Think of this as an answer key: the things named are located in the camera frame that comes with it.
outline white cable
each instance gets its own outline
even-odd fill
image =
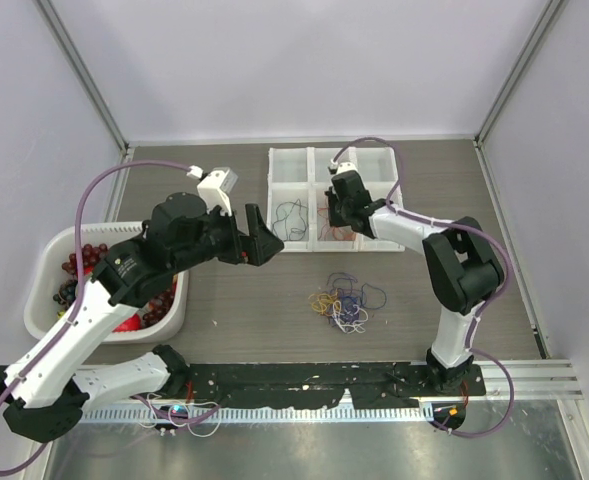
[[[334,304],[332,304],[332,320],[334,321],[334,323],[336,324],[336,326],[338,328],[341,329],[341,331],[347,335],[349,335],[350,333],[365,333],[365,327],[363,326],[363,324],[365,322],[367,322],[369,320],[369,315],[367,313],[367,310],[359,307],[358,305],[354,305],[354,314],[357,316],[360,316],[360,313],[363,312],[365,314],[365,318],[364,319],[355,319],[352,323],[347,323],[344,322],[341,319],[341,302],[340,300],[337,300],[336,302],[334,302]]]
[[[204,406],[207,406],[207,405],[213,405],[215,407],[218,407],[219,406],[219,404],[216,403],[216,402],[192,403],[192,404],[189,404],[189,405],[186,402],[173,402],[172,405],[174,405],[174,406],[176,406],[176,405],[182,406],[186,410],[189,410],[189,407],[204,407]],[[216,431],[219,429],[219,427],[221,426],[221,423],[223,422],[223,416],[220,414],[220,412],[216,412],[215,415],[218,416],[218,423],[216,424],[216,426],[214,427],[214,429],[211,432],[209,432],[209,433],[207,433],[205,435],[202,435],[200,433],[194,432],[192,430],[191,425],[188,422],[181,423],[181,424],[178,424],[178,423],[174,422],[174,420],[172,420],[172,409],[171,408],[167,412],[167,419],[176,428],[187,427],[187,429],[189,430],[189,432],[192,435],[194,435],[195,437],[207,438],[207,437],[211,437],[212,435],[214,435],[216,433]]]
[[[148,405],[150,405],[150,407],[151,407],[151,405],[152,405],[152,400],[150,399],[150,395],[154,395],[154,396],[156,397],[154,400],[157,400],[157,399],[161,398],[161,396],[160,396],[160,395],[158,395],[158,394],[156,394],[156,393],[148,393],[148,394],[147,394],[147,403],[148,403]],[[152,423],[151,425],[143,425],[143,423],[140,423],[140,422],[139,422],[139,425],[140,425],[141,427],[143,427],[143,428],[154,428],[154,427],[156,427],[156,425],[158,425],[158,420],[159,420],[159,418],[158,418],[158,416],[156,415],[156,412],[154,411],[154,409],[153,409],[153,408],[150,408],[150,412],[152,412],[152,415],[154,415],[154,423]]]

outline white wall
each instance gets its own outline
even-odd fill
[[[41,249],[71,225],[88,181],[118,158],[33,3],[0,2],[0,364],[35,343],[23,306]],[[102,219],[106,187],[87,220]],[[25,443],[1,419],[0,467],[16,465]]]
[[[589,1],[571,1],[487,143],[553,351],[589,402]]]
[[[475,134],[546,0],[55,0],[133,141]]]

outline wire bundle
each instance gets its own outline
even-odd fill
[[[364,283],[360,289],[355,288],[357,283],[358,279],[349,273],[332,273],[327,279],[327,286],[331,286],[331,289],[309,296],[313,299],[310,304],[312,310],[327,317],[330,325],[338,327],[343,333],[364,333],[363,325],[369,320],[367,310],[383,308],[387,303],[387,295],[369,283]],[[366,287],[382,294],[383,300],[379,305],[368,304]]]
[[[339,242],[353,242],[356,240],[356,233],[352,232],[347,227],[332,227],[330,225],[329,208],[323,207],[316,210],[318,216],[325,219],[325,223],[318,232],[318,240],[332,240],[332,238]]]
[[[294,213],[294,210],[298,209],[298,218]],[[274,215],[276,220],[272,222],[272,233],[279,239],[286,242],[299,242],[305,238],[305,234],[309,229],[307,221],[307,207],[303,205],[301,199],[296,199],[295,202],[283,202],[276,207]],[[294,215],[294,225],[290,225],[288,229],[287,221]]]
[[[209,433],[203,435],[200,433],[196,433],[192,430],[191,425],[198,425],[203,421],[195,421],[200,419],[201,417],[193,416],[193,407],[213,407],[209,412],[207,412],[207,414],[209,414],[208,416],[211,416],[220,409],[220,405],[216,402],[192,403],[189,393],[185,401],[162,400],[160,395],[157,395],[155,393],[148,393],[146,398],[143,398],[140,395],[135,395],[133,398],[140,400],[145,405],[147,405],[147,407],[152,411],[152,414],[154,415],[154,420],[152,423],[147,425],[139,423],[139,425],[143,428],[154,428],[156,427],[159,420],[165,420],[174,425],[176,428],[187,427],[189,432],[195,437],[205,438],[214,435],[214,433],[216,433],[216,431],[221,426],[222,416],[219,414],[218,423],[216,424],[214,429]],[[152,401],[155,401],[160,406],[170,406],[171,408],[167,412],[164,412],[160,408],[154,406],[152,404]]]

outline metal table surface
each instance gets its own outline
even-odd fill
[[[464,429],[486,429],[504,409],[505,402],[470,404]],[[197,428],[204,433],[211,426]],[[133,439],[142,441],[123,448]],[[90,456],[110,452],[117,454]],[[187,431],[160,437],[131,424],[80,425],[56,443],[44,478],[552,480],[580,474],[550,400],[517,401],[503,430],[476,440],[424,422],[223,425],[209,438]]]

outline white plastic basket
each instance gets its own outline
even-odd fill
[[[81,241],[83,244],[91,243],[96,246],[105,243],[111,246],[132,238],[141,230],[140,222],[87,224],[81,227]],[[70,278],[61,268],[61,264],[69,261],[68,256],[73,251],[74,227],[71,227],[56,235],[41,254],[36,278],[23,315],[27,331],[35,338],[43,338],[58,320],[56,313],[61,307],[52,300],[52,297],[59,286]],[[136,332],[111,333],[103,340],[103,343],[162,342],[174,336],[185,320],[187,280],[187,272],[178,275],[174,303],[163,320]]]

